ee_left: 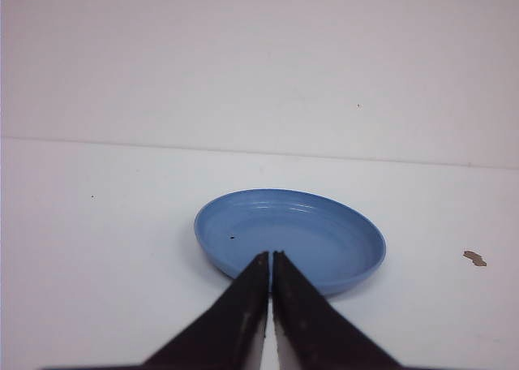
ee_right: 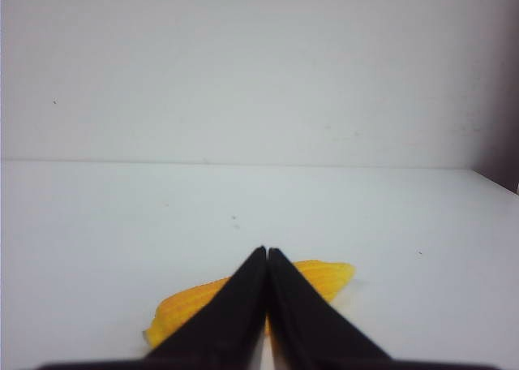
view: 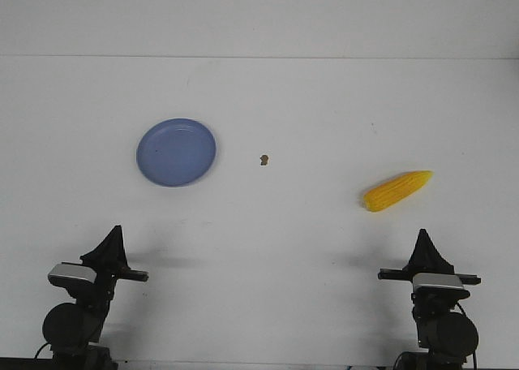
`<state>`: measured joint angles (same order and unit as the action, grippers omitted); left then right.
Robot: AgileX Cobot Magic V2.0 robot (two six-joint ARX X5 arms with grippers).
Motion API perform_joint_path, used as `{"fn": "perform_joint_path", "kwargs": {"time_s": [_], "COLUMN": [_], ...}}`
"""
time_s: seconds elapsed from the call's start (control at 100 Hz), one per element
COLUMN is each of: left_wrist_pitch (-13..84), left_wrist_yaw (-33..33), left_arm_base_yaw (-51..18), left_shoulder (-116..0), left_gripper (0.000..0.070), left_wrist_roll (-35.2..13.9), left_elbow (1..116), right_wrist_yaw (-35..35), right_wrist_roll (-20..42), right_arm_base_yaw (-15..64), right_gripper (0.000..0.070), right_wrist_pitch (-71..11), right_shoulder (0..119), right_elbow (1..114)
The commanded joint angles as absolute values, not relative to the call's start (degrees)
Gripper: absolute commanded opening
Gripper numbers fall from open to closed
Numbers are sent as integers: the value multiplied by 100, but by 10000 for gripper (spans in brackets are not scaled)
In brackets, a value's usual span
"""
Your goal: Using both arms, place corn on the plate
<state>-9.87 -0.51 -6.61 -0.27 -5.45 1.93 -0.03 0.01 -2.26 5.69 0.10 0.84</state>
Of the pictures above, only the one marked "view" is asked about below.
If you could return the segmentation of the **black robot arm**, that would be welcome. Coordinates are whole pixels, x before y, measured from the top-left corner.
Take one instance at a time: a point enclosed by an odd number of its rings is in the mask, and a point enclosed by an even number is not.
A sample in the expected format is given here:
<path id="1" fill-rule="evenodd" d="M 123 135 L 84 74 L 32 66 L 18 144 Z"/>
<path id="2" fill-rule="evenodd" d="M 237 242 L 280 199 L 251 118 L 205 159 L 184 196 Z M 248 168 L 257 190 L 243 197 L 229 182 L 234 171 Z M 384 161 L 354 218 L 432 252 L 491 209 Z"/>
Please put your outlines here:
<path id="1" fill-rule="evenodd" d="M 461 301 L 470 297 L 467 286 L 482 282 L 479 276 L 456 273 L 421 229 L 407 264 L 402 269 L 381 269 L 377 278 L 412 285 L 411 314 L 423 351 L 400 353 L 394 369 L 462 369 L 468 357 L 473 358 L 473 368 L 478 367 L 478 330 Z"/>
<path id="2" fill-rule="evenodd" d="M 78 263 L 60 262 L 47 275 L 72 303 L 60 303 L 46 315 L 42 333 L 56 369 L 117 369 L 110 349 L 98 344 L 115 287 L 120 280 L 146 282 L 149 274 L 131 269 L 120 225 Z"/>

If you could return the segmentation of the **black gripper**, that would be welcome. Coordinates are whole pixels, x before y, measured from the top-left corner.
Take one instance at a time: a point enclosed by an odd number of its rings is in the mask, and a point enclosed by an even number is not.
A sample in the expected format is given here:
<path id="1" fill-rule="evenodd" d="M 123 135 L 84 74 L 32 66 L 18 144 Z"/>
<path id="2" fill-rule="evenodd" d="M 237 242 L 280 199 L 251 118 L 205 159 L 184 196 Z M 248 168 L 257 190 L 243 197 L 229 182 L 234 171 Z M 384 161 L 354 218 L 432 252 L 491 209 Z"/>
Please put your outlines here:
<path id="1" fill-rule="evenodd" d="M 97 273 L 94 283 L 64 280 L 60 287 L 82 308 L 108 310 L 114 299 L 115 287 L 120 280 L 147 282 L 149 272 L 131 269 L 127 262 L 123 232 L 120 225 L 114 228 L 92 251 L 82 255 L 83 264 Z"/>
<path id="2" fill-rule="evenodd" d="M 414 245 L 414 250 L 407 265 L 403 269 L 381 269 L 379 280 L 409 282 L 417 273 L 442 273 L 457 275 L 465 287 L 464 290 L 419 289 L 411 292 L 414 316 L 437 316 L 450 313 L 457 304 L 470 297 L 467 286 L 477 286 L 482 283 L 478 275 L 455 273 L 454 266 L 447 262 L 436 249 L 425 229 L 420 229 Z"/>

